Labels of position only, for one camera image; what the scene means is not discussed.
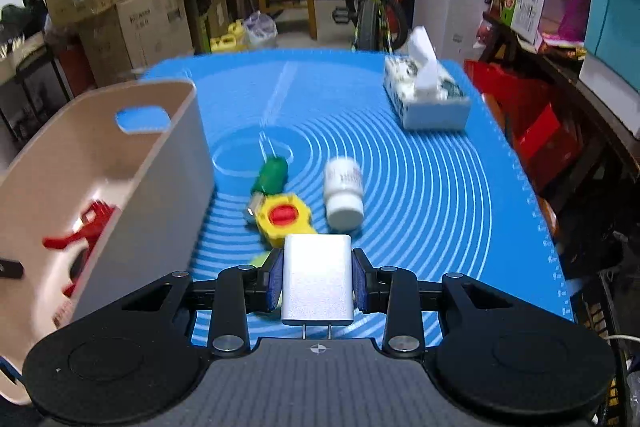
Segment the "white power adapter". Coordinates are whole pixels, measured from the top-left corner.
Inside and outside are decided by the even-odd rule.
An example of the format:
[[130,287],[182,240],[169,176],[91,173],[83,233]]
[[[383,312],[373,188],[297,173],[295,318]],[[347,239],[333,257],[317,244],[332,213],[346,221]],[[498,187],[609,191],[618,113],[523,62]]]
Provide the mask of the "white power adapter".
[[307,329],[354,321],[352,238],[345,234],[292,234],[284,241],[281,322]]

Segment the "yellow red toy nut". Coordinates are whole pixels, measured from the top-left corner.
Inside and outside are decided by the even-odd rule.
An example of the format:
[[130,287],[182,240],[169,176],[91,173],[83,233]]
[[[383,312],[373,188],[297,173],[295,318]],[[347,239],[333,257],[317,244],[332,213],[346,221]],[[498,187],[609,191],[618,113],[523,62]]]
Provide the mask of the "yellow red toy nut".
[[314,234],[311,210],[295,194],[267,196],[255,218],[257,228],[271,247],[281,248],[292,234]]

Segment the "white pill bottle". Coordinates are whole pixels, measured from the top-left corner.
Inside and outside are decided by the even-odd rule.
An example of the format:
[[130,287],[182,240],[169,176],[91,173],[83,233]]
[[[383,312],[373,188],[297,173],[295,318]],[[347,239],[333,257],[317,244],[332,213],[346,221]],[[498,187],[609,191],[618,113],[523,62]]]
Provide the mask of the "white pill bottle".
[[363,184],[358,162],[350,157],[330,158],[323,171],[326,222],[337,232],[358,229],[363,221]]

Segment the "red clip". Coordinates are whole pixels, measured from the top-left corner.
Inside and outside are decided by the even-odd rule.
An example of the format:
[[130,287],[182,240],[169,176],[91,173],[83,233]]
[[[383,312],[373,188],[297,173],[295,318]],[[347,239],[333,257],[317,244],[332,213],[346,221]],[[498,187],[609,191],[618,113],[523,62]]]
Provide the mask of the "red clip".
[[76,256],[70,268],[70,283],[63,288],[63,295],[67,298],[73,296],[79,277],[85,269],[85,265],[90,259],[96,243],[104,231],[108,220],[118,209],[117,206],[107,204],[104,200],[93,200],[90,205],[80,215],[81,227],[70,234],[62,237],[45,237],[42,246],[50,251],[65,251],[65,249],[75,243],[85,242],[80,253]]

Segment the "beige plastic storage basket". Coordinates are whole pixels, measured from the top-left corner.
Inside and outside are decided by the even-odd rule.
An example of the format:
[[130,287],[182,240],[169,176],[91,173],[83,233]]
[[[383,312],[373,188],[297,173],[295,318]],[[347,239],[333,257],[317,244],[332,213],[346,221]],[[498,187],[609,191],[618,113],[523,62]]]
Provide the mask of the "beige plastic storage basket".
[[194,83],[125,82],[66,104],[1,180],[1,395],[29,397],[43,337],[189,265],[214,191]]

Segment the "green round lid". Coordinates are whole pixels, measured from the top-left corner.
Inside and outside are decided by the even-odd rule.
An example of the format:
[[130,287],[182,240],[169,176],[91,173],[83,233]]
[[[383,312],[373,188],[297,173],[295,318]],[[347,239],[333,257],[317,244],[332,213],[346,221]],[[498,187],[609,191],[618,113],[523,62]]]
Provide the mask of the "green round lid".
[[260,269],[269,262],[270,255],[271,251],[264,251],[250,259],[250,265],[254,268]]

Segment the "blue silicone baking mat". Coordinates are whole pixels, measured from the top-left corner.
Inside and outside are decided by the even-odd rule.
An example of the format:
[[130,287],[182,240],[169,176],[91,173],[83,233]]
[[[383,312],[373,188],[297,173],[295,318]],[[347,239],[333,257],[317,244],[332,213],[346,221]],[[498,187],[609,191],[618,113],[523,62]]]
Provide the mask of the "blue silicone baking mat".
[[558,254],[518,158],[478,94],[460,133],[401,128],[380,54],[271,50],[175,58],[146,80],[187,79],[215,169],[215,195],[191,260],[198,280],[261,254],[243,216],[269,154],[288,161],[288,191],[328,231],[323,169],[335,156],[362,172],[364,219],[354,235],[377,267],[437,281],[475,277],[570,319]]

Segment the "white tissue pack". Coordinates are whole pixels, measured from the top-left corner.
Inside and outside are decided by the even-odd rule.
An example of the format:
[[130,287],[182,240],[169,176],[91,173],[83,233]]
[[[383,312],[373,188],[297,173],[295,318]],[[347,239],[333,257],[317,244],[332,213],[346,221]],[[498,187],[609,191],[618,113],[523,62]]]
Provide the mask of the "white tissue pack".
[[405,130],[464,130],[471,99],[440,64],[424,26],[411,31],[406,55],[385,57],[383,86]]

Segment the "yellow plastic jug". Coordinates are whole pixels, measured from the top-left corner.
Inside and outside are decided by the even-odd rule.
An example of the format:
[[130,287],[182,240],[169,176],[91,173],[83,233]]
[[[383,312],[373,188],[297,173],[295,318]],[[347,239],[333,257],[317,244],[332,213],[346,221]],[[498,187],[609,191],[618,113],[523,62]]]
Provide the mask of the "yellow plastic jug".
[[245,29],[242,20],[235,20],[221,37],[209,40],[209,49],[212,53],[243,52],[247,50]]

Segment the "clear plastic bag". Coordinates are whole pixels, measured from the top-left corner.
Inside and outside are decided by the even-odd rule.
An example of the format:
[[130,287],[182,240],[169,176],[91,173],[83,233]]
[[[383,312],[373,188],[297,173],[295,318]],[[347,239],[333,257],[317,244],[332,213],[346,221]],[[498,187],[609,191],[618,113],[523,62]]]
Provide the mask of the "clear plastic bag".
[[256,11],[244,20],[243,28],[250,49],[274,49],[277,46],[278,28],[269,15]]

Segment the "stacked cardboard box lower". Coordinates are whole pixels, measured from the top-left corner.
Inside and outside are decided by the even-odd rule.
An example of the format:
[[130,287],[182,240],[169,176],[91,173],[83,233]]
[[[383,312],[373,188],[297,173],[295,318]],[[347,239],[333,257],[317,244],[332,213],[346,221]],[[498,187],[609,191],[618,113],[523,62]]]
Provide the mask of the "stacked cardboard box lower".
[[183,0],[122,0],[79,23],[78,35],[99,87],[194,53]]

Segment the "black metal shelf rack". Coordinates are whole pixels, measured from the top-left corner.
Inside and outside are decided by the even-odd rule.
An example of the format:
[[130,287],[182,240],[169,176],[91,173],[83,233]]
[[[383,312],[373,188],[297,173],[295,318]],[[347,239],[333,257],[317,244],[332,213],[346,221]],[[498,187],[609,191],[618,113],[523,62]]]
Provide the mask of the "black metal shelf rack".
[[73,97],[42,32],[1,43],[1,124],[17,148]]

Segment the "green white carton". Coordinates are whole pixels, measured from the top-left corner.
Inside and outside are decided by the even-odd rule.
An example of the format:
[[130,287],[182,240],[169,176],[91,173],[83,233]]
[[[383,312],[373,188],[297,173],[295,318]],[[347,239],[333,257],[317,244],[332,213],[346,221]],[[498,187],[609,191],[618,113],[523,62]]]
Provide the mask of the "green white carton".
[[501,21],[526,42],[534,44],[546,0],[504,0]]

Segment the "teal storage bin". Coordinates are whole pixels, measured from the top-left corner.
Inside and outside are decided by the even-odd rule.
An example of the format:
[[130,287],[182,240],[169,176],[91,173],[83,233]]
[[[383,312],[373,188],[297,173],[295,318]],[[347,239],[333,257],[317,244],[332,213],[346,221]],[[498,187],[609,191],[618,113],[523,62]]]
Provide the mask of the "teal storage bin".
[[639,90],[640,0],[591,0],[587,51]]

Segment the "green handled tool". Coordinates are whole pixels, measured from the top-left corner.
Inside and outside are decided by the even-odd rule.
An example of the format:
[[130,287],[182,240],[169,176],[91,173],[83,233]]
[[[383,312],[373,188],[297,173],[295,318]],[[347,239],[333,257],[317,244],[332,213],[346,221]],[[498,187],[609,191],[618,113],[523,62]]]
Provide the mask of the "green handled tool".
[[255,223],[258,211],[267,196],[281,194],[288,179],[288,161],[276,152],[271,140],[261,131],[258,144],[262,153],[262,167],[258,170],[244,215],[247,222]]

